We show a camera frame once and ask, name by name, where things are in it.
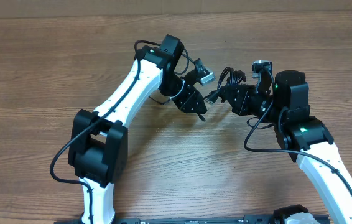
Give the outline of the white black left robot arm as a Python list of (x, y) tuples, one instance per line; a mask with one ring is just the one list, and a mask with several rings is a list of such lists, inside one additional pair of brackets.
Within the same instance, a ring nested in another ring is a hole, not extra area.
[(202, 117), (207, 112), (196, 83), (214, 80), (213, 71), (200, 59), (193, 70), (177, 73), (180, 57), (188, 57), (181, 40), (166, 35), (161, 43), (143, 41), (135, 49), (132, 68), (115, 92), (93, 111), (80, 110), (74, 117), (68, 163), (83, 189), (84, 212), (77, 223), (113, 223), (113, 189), (126, 166), (128, 128), (135, 115), (159, 90), (176, 107)]

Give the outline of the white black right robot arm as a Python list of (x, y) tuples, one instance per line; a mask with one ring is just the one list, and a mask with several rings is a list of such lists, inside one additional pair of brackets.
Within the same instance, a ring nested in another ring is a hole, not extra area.
[(286, 70), (273, 75), (267, 68), (253, 70), (256, 85), (245, 84), (233, 73), (217, 94), (240, 116), (253, 115), (274, 128), (279, 149), (289, 154), (309, 178), (335, 223), (352, 223), (352, 177), (335, 140), (322, 121), (310, 115), (305, 74)]

